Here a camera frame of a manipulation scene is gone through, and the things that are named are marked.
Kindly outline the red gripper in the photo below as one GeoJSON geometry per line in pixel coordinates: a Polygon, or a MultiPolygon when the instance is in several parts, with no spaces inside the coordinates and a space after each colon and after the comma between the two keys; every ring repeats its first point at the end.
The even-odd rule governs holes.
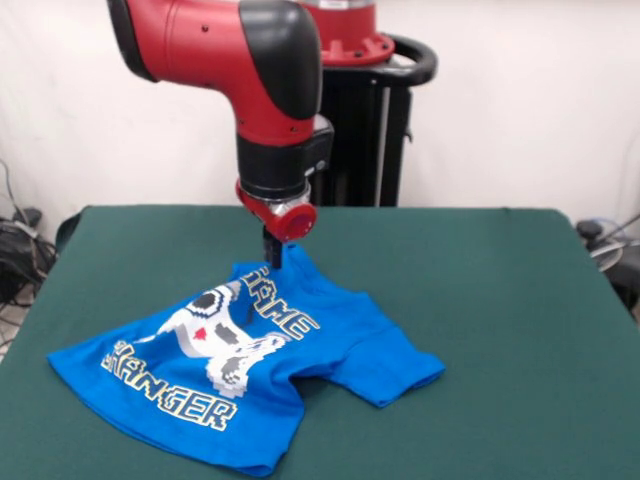
{"type": "Polygon", "coordinates": [[[300,195],[272,200],[250,195],[236,182],[236,195],[242,205],[264,225],[265,261],[272,269],[282,268],[282,243],[304,238],[317,221],[316,208],[311,204],[311,187],[306,183],[300,195]]]}

